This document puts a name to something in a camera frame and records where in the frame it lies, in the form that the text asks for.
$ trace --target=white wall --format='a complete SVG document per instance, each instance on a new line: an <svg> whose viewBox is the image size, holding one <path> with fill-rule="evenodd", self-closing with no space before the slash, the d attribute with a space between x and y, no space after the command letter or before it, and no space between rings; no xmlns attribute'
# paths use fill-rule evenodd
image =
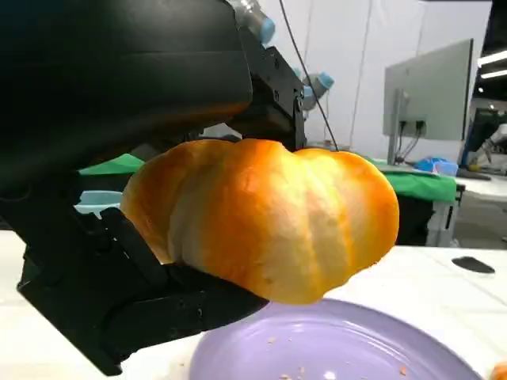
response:
<svg viewBox="0 0 507 380"><path fill-rule="evenodd" d="M307 66L310 72L325 71L335 80L329 92L329 121L340 145L349 144L352 131L371 3L370 0L315 0L314 4ZM322 99L322 106L326 107L326 98ZM315 109L305 123L308 140L322 141L324 130L322 115Z"/></svg>
<svg viewBox="0 0 507 380"><path fill-rule="evenodd" d="M387 156L383 136L383 91L386 67L414 57L425 3L417 0L373 0L351 146L374 158Z"/></svg>

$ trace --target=bread roll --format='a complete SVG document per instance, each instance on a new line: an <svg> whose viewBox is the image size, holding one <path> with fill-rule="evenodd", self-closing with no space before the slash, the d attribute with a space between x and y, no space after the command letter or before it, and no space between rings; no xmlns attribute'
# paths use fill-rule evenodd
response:
<svg viewBox="0 0 507 380"><path fill-rule="evenodd" d="M380 260L399 220L393 188L363 158L256 139L176 146L132 176L121 209L160 262L288 304Z"/></svg>

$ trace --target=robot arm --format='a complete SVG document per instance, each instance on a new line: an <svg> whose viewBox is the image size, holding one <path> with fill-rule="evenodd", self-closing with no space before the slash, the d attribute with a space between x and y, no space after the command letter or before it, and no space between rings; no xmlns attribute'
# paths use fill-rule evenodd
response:
<svg viewBox="0 0 507 380"><path fill-rule="evenodd" d="M74 205L78 169L213 124L302 148L303 84L278 50L222 0L16 0L1 17L0 215L27 244L23 296L107 375L263 307L160 265L120 211Z"/></svg>
<svg viewBox="0 0 507 380"><path fill-rule="evenodd" d="M507 124L501 124L497 131L494 132L476 152L470 153L470 160L468 164L477 164L479 159L484 156L486 156L488 162L491 163L491 153L493 152L493 148L505 140L507 140Z"/></svg>

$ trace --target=ceiling light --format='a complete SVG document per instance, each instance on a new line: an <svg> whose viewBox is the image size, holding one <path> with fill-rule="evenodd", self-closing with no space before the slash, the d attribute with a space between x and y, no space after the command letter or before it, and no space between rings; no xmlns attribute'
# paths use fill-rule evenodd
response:
<svg viewBox="0 0 507 380"><path fill-rule="evenodd" d="M487 55L486 57L479 58L478 66L486 65L488 63L502 61L503 59L507 59L507 50L500 51L499 53Z"/></svg>
<svg viewBox="0 0 507 380"><path fill-rule="evenodd" d="M481 75L482 79L496 78L501 77L503 75L507 75L507 70L494 71L493 73L483 74Z"/></svg>

